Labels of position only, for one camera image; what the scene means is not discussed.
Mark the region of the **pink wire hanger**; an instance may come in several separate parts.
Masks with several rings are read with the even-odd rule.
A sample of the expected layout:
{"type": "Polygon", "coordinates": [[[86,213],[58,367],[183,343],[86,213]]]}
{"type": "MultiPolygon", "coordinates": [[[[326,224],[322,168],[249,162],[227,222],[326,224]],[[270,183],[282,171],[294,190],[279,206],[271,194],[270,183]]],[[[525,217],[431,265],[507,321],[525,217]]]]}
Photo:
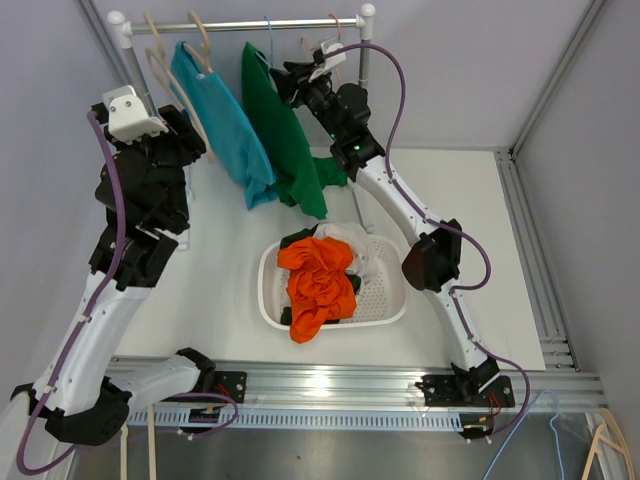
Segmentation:
{"type": "Polygon", "coordinates": [[[329,59],[324,58],[325,55],[334,53],[344,47],[342,43],[342,22],[334,14],[330,14],[329,17],[332,19],[332,26],[336,29],[333,36],[327,37],[316,44],[312,44],[305,36],[300,38],[301,49],[305,54],[306,60],[311,63],[308,72],[303,74],[304,85],[310,84],[325,75],[331,75],[346,61],[345,53],[337,54],[329,59]]]}

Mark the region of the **blue wire hanger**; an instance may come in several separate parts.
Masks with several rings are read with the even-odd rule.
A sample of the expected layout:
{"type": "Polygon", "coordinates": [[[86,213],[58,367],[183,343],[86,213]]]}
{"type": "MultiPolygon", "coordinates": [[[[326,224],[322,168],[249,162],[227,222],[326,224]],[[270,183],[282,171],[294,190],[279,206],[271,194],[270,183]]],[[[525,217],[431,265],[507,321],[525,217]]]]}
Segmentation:
{"type": "Polygon", "coordinates": [[[275,66],[273,25],[270,18],[267,15],[264,15],[263,19],[266,23],[266,29],[269,35],[269,65],[270,65],[270,68],[273,68],[275,66]]]}

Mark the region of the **bright green t shirt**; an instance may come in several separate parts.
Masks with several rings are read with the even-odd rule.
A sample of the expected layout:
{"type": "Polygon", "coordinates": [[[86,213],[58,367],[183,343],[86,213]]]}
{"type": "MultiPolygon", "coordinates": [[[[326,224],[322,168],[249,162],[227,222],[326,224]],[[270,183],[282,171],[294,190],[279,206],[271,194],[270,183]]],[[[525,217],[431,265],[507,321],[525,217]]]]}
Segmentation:
{"type": "Polygon", "coordinates": [[[264,54],[247,42],[241,57],[242,106],[276,176],[272,188],[289,207],[324,220],[327,186],[344,187],[346,174],[330,157],[315,157],[293,110],[282,104],[264,54]]]}

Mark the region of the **dark green white t shirt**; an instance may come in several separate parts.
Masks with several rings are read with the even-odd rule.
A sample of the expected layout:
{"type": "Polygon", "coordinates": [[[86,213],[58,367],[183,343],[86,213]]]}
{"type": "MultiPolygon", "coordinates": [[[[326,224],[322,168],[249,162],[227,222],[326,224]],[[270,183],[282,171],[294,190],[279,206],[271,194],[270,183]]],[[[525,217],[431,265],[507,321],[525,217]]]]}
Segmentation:
{"type": "MultiPolygon", "coordinates": [[[[311,229],[303,229],[296,234],[283,238],[280,242],[279,251],[291,243],[309,236],[317,239],[331,237],[350,246],[353,253],[353,262],[348,267],[346,274],[356,295],[359,293],[361,285],[370,282],[377,274],[375,260],[370,252],[372,248],[371,242],[368,240],[366,233],[357,225],[318,224],[311,229]]],[[[285,308],[283,317],[285,318],[285,324],[290,326],[292,322],[291,304],[285,308]]]]}

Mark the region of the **orange t shirt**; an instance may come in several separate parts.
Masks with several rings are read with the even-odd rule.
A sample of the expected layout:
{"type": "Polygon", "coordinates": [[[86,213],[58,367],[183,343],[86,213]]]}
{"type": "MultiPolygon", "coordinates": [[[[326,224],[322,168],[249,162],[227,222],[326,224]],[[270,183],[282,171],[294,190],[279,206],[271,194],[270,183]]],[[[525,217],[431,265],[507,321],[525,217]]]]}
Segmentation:
{"type": "Polygon", "coordinates": [[[309,342],[326,322],[353,316],[356,294],[346,274],[352,262],[350,246],[331,237],[309,236],[279,251],[277,265],[289,272],[294,342],[309,342]]]}

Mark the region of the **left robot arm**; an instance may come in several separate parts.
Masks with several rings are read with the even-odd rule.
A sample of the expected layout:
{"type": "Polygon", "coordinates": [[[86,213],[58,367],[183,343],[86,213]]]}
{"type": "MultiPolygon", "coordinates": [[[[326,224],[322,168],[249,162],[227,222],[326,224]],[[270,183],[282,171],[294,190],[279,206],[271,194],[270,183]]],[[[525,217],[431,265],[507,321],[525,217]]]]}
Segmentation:
{"type": "Polygon", "coordinates": [[[123,142],[106,127],[116,110],[93,106],[89,115],[107,158],[95,198],[106,227],[89,260],[86,290],[56,359],[42,377],[15,388],[30,399],[29,412],[45,421],[56,440],[99,446],[128,416],[159,401],[209,398],[215,364],[193,348],[118,378],[106,373],[133,316],[158,284],[177,236],[187,231],[185,169],[205,152],[184,112],[159,110],[161,131],[123,142]]]}

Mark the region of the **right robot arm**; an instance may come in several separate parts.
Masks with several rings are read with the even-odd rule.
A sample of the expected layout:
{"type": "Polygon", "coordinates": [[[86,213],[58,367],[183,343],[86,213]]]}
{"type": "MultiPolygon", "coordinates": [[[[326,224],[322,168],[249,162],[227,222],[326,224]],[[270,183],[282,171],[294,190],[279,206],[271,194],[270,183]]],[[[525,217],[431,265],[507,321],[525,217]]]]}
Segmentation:
{"type": "Polygon", "coordinates": [[[476,335],[460,282],[462,242],[467,239],[454,219],[435,215],[395,171],[387,149],[368,128],[371,111],[365,88],[332,85],[331,76],[313,63],[285,63],[269,71],[281,102],[305,106],[332,140],[338,167],[368,192],[406,238],[410,250],[402,263],[409,285],[430,300],[443,330],[453,342],[451,363],[455,392],[466,404],[480,403],[491,392],[500,369],[476,335]]]}

